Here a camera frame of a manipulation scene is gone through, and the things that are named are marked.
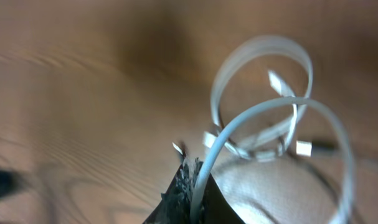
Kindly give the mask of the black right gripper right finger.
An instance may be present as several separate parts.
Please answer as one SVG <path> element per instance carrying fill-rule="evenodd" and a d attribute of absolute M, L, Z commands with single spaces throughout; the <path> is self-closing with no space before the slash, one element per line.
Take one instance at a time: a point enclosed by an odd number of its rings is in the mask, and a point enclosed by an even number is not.
<path fill-rule="evenodd" d="M 210 175 L 204 191 L 201 210 L 202 224 L 244 224 L 224 198 L 213 176 Z"/>

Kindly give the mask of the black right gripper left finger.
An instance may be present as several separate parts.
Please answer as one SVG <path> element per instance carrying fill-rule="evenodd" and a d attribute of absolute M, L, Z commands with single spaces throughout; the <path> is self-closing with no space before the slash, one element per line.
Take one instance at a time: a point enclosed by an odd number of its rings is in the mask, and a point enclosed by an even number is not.
<path fill-rule="evenodd" d="M 198 175 L 198 158 L 185 158 L 161 201 L 143 224 L 189 224 L 191 199 Z"/>

